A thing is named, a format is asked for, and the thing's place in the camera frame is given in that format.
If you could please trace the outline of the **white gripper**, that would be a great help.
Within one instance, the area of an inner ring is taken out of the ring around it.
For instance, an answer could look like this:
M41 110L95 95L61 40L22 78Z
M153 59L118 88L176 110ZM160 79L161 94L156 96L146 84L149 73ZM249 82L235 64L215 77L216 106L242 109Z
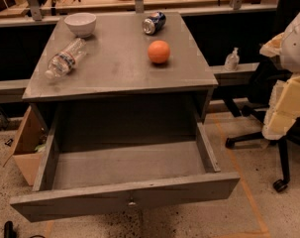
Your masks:
M284 34L280 33L265 43L259 53L268 58L280 55L283 68L300 73L300 12ZM293 74L286 81L277 80L273 86L261 133L267 140L279 140L299 117L300 74Z

